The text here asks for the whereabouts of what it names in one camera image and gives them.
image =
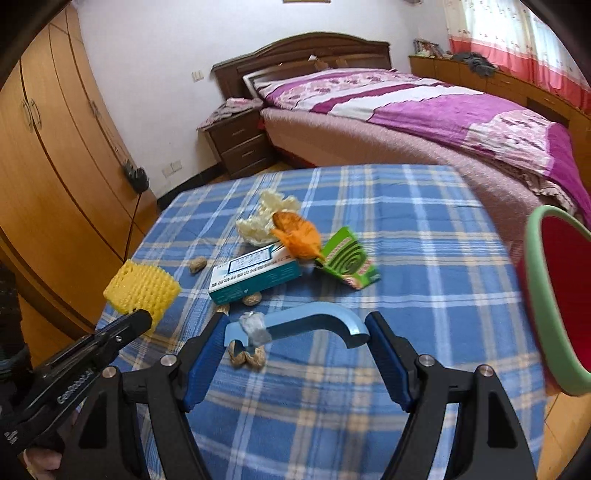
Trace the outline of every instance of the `crumpled white paper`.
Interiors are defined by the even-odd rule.
[[[270,233],[273,224],[273,213],[275,212],[295,212],[298,213],[301,208],[300,201],[293,195],[286,199],[283,194],[275,190],[263,190],[259,198],[259,205],[254,215],[247,219],[236,221],[238,234],[247,243],[255,247],[264,247],[277,242],[277,238]]]
[[[261,346],[273,340],[265,326],[263,313],[246,312],[240,316],[240,325],[246,332],[253,346]]]

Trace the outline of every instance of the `tile floor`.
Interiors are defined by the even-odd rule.
[[[278,162],[260,173],[283,170],[291,170],[291,167],[286,163]],[[212,180],[211,183],[229,179],[230,177],[224,174]],[[584,397],[569,397],[560,393],[548,397],[538,480],[557,479],[576,453],[590,426],[591,394]]]

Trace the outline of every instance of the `white and teal box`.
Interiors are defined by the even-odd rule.
[[[209,296],[223,305],[299,276],[297,259],[277,242],[213,267]]]

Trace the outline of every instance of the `blue plastic piece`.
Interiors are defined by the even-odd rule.
[[[365,319],[365,324],[370,335],[368,340],[369,351],[374,358],[382,380],[384,380],[386,390],[388,390],[392,401],[400,405],[404,411],[409,412],[414,400],[408,389],[408,373],[371,314]]]
[[[287,310],[265,315],[265,326],[273,340],[286,338],[313,330],[328,330],[336,333],[347,348],[356,348],[369,340],[369,332],[361,319],[351,310],[328,301],[315,301]],[[237,341],[249,346],[248,335],[239,322],[226,328],[224,345]]]
[[[191,411],[205,398],[223,354],[226,352],[224,334],[229,323],[230,319],[226,315],[219,320],[189,371],[187,393],[183,398],[185,411]]]

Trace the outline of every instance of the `table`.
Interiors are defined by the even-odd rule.
[[[235,221],[264,188],[293,194],[325,241],[341,226],[358,234],[382,280],[353,291],[314,271],[263,292],[258,312],[335,301],[361,318],[379,310],[419,353],[447,367],[492,365],[515,407],[537,463],[543,440],[544,380],[514,268],[482,205],[451,168],[367,165],[265,174],[179,195],[134,260],[159,265],[182,292],[153,338],[128,345],[123,370],[155,363],[200,333],[213,313],[214,262],[248,251]],[[193,277],[189,261],[210,259]],[[247,307],[234,303],[236,320]],[[114,318],[105,309],[99,326]],[[393,404],[369,349],[347,350],[328,332],[267,345],[261,372],[234,370],[227,354],[189,423],[214,479],[379,479],[407,415]],[[140,426],[152,478],[163,478],[150,422]],[[442,479],[456,409],[449,407],[431,479]]]

